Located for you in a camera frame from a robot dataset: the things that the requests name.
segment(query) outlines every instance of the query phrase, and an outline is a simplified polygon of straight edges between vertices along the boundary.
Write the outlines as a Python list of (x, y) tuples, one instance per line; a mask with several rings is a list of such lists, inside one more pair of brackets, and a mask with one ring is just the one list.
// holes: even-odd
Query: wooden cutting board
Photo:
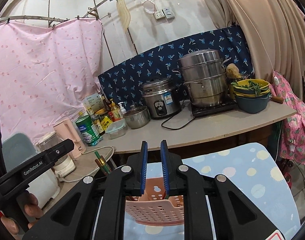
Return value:
[(117, 1), (117, 10), (118, 10), (121, 25), (122, 25), (124, 31), (126, 31), (130, 24), (130, 12), (126, 6), (125, 0)]

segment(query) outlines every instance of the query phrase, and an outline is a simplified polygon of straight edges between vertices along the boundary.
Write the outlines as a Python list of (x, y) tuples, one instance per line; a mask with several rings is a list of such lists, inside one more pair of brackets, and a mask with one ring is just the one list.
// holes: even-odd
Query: kitchen counter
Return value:
[[(163, 120), (151, 120), (142, 128), (128, 127), (124, 136), (108, 140), (98, 146), (114, 146), (115, 154), (139, 152), (142, 141), (147, 141), (148, 150), (159, 150), (162, 140), (167, 140), (168, 148), (189, 146), (215, 141), (246, 133), (294, 115), (296, 111), (285, 104), (270, 101), (267, 108), (257, 114), (248, 114), (239, 109), (198, 118), (180, 130), (167, 130), (161, 127)], [(165, 126), (178, 128), (192, 119), (190, 105), (169, 120)]]

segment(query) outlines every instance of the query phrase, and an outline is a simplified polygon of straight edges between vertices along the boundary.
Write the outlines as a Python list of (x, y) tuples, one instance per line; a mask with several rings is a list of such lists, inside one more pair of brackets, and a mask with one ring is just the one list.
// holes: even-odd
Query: black power cord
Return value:
[[(177, 114), (179, 114), (179, 113), (186, 107), (187, 104), (184, 104), (184, 102), (185, 102), (185, 100), (182, 102), (180, 111), (179, 111)], [(176, 116), (177, 114), (175, 114), (175, 115), (169, 117), (166, 121), (164, 121), (164, 122), (161, 124), (161, 127), (165, 128), (165, 129), (168, 129), (168, 130), (177, 131), (177, 130), (180, 130), (180, 129), (186, 127), (186, 126), (189, 125), (193, 120), (196, 119), (196, 117), (193, 117), (188, 123), (184, 124), (182, 127), (179, 127), (179, 128), (170, 128), (170, 127), (164, 126), (164, 123), (168, 122), (171, 118), (173, 118), (173, 117)]]

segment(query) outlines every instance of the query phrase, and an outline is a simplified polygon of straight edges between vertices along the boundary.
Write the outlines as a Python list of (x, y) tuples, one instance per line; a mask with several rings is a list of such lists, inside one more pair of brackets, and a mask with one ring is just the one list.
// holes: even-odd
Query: pink polka dot fabric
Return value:
[(81, 100), (99, 87), (101, 51), (102, 25), (96, 19), (71, 20), (54, 29), (0, 24), (3, 140), (23, 132), (36, 143), (56, 122), (74, 119)]

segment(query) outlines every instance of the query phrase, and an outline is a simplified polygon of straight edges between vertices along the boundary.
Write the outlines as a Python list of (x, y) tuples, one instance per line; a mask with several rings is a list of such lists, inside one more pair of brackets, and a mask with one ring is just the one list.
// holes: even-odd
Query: white blender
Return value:
[[(36, 148), (39, 152), (47, 150), (63, 140), (57, 135), (56, 131), (50, 132), (43, 136), (36, 144)], [(69, 173), (75, 170), (76, 166), (73, 163), (73, 160), (70, 158), (69, 154), (60, 158), (53, 167), (56, 177), (65, 177)]]

